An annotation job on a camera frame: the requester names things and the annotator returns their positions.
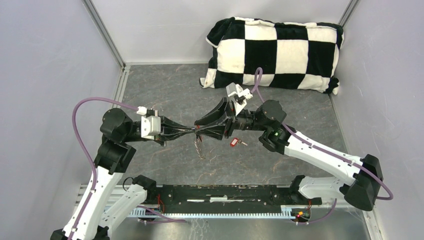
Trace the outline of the red grey keyring holder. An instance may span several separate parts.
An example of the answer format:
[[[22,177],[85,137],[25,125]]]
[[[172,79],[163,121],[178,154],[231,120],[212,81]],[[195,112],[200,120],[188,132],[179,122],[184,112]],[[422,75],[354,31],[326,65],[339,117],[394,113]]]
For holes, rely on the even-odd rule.
[[[202,143],[203,143],[203,138],[201,135],[199,134],[195,134],[195,138],[194,138],[194,146],[197,152],[198,157],[201,160],[204,160],[206,158],[206,156],[203,153],[203,149],[202,149]]]

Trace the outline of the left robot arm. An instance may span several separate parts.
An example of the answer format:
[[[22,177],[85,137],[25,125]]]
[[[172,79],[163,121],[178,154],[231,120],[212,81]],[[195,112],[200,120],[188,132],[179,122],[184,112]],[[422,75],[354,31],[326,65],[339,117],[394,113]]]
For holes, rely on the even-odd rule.
[[[91,161],[90,182],[73,216],[64,228],[52,233],[52,240],[109,240],[137,205],[156,200],[156,182],[140,175],[123,196],[106,207],[135,155],[135,148],[128,143],[154,141],[164,147],[167,141],[191,134],[195,129],[144,106],[135,108],[135,112],[140,115],[138,121],[120,108],[112,108],[103,115],[102,142]]]

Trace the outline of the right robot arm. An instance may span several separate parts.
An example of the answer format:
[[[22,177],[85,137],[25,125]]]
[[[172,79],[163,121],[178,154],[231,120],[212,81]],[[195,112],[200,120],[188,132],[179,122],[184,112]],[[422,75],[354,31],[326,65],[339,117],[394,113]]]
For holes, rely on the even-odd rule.
[[[283,123],[287,114],[276,100],[265,101],[255,111],[237,112],[236,104],[227,97],[222,98],[213,110],[194,122],[195,133],[222,140],[235,130],[261,131],[258,140],[268,151],[300,159],[331,175],[297,176],[288,191],[293,203],[302,204],[314,198],[343,198],[357,209],[373,210],[384,180],[377,157],[350,155],[308,138]]]

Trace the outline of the red tag key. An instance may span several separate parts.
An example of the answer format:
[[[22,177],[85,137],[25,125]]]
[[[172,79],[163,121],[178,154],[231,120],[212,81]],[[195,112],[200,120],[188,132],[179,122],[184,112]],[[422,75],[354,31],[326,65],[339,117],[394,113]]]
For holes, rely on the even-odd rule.
[[[244,142],[243,140],[241,140],[239,138],[233,138],[230,142],[230,146],[235,147],[236,145],[248,146],[248,144],[246,142]]]

